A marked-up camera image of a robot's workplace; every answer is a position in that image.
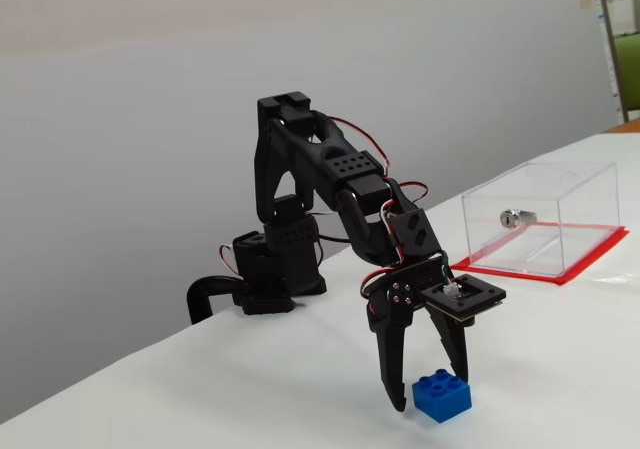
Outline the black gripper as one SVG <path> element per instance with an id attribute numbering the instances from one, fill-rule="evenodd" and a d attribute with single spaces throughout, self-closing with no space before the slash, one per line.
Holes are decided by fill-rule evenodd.
<path id="1" fill-rule="evenodd" d="M 398 412 L 406 408 L 403 382 L 404 338 L 413 322 L 415 302 L 424 302 L 450 282 L 446 252 L 421 209 L 395 213 L 388 218 L 392 274 L 367 287 L 367 317 L 375 334 L 382 384 Z M 465 327 L 442 311 L 427 305 L 453 373 L 469 379 Z"/>

